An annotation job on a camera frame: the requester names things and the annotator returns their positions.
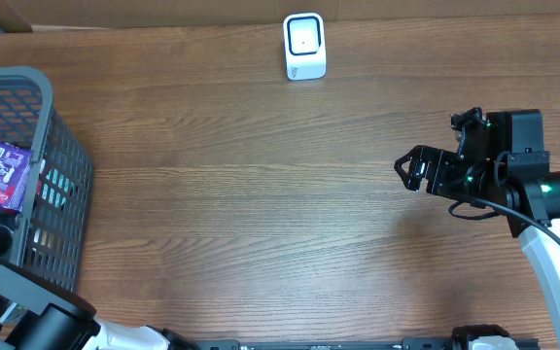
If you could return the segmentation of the purple tissue pack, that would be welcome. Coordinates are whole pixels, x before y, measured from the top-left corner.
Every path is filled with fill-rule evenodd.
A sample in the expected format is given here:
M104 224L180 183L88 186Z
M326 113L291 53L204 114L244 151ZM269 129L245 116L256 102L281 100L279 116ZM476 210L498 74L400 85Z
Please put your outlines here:
M32 156L31 150L0 142L0 209L22 210Z

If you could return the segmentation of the teal wet wipes pack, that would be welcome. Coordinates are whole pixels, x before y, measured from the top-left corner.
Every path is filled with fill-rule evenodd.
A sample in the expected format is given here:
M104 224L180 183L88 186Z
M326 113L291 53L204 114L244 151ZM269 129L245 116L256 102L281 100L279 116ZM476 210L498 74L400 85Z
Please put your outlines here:
M74 183L57 169L45 169L43 180L37 187L37 195L54 208L64 211L69 198L75 190Z

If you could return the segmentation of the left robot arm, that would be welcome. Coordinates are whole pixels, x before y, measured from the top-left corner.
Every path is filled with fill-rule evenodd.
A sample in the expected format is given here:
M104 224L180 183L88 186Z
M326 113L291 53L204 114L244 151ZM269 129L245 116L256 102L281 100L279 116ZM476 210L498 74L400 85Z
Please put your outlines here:
M0 258L0 349L196 349L179 334L96 317L74 293Z

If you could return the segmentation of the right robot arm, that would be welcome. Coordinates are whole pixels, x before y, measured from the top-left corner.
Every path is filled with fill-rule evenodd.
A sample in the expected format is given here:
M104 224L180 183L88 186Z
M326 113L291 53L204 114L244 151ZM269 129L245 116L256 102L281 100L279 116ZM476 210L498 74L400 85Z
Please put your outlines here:
M451 117L458 148L417 145L394 169L414 192L483 209L481 219L507 218L542 289L560 346L560 171L550 169L543 116L537 109L484 113L473 107Z

